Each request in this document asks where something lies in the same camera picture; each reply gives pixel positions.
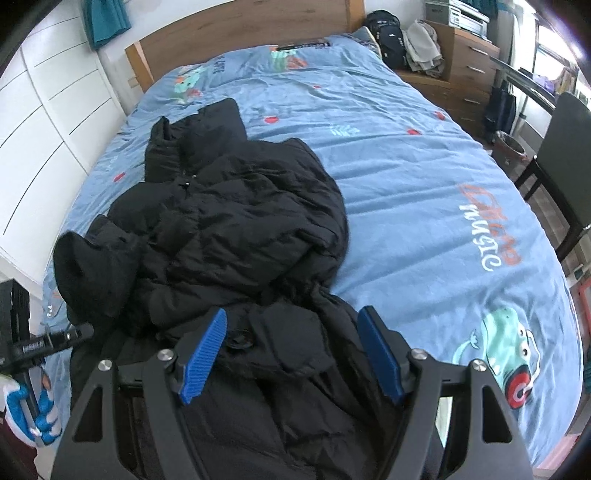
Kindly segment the blue and white gloved hand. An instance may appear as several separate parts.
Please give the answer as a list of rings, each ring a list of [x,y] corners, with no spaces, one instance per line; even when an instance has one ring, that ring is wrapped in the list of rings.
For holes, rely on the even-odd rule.
[[[1,376],[1,412],[14,436],[27,446],[48,446],[61,435],[52,385],[41,367],[32,368],[20,381]]]

